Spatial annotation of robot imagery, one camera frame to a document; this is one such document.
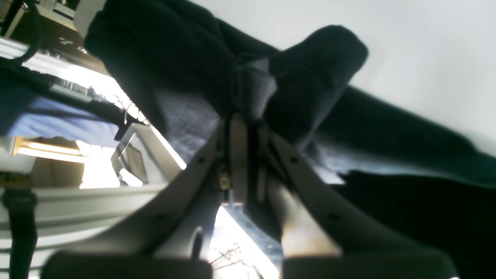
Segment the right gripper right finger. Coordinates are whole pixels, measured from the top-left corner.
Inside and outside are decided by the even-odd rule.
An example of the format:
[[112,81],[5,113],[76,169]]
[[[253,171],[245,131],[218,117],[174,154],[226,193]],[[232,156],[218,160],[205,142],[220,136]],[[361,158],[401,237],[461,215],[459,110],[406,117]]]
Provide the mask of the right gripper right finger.
[[279,240],[284,279],[452,279],[444,252],[371,218],[287,141],[256,127],[256,225]]

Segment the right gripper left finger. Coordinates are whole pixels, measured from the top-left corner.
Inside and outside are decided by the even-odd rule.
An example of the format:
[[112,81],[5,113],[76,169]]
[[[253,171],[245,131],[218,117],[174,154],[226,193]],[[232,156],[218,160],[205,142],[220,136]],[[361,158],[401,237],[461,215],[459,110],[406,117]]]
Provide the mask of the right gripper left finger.
[[104,232],[52,256],[43,279],[210,279],[207,262],[222,203],[248,201],[248,125],[222,122],[155,198]]

